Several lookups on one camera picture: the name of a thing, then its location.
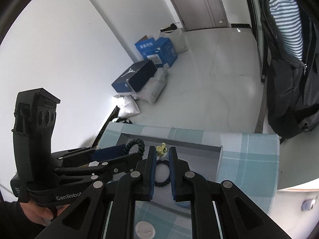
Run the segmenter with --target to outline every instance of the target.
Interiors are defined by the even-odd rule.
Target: black backpack
[[[313,130],[319,123],[319,32],[299,6],[302,62],[284,49],[283,36],[262,1],[261,22],[272,61],[267,73],[268,122],[283,139]]]

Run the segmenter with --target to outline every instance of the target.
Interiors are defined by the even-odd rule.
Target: black sleeve
[[[0,238],[33,239],[45,227],[31,222],[19,202],[2,201],[0,205]]]

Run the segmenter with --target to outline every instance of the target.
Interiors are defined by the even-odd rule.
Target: white round lid
[[[155,228],[151,223],[145,221],[136,224],[135,232],[141,239],[152,239],[155,236]]]

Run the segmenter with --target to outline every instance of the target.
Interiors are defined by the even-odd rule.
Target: human hand
[[[47,207],[39,207],[33,200],[30,200],[28,203],[20,202],[20,206],[25,216],[33,223],[47,226],[44,219],[53,219],[53,214]],[[58,209],[57,216],[67,207],[68,205],[64,205],[62,208]]]

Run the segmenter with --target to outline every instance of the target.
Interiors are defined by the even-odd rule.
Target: zipper pull
[[[306,75],[306,73],[307,73],[307,67],[308,67],[308,65],[305,64],[305,65],[304,65],[304,68],[303,68],[303,75]]]

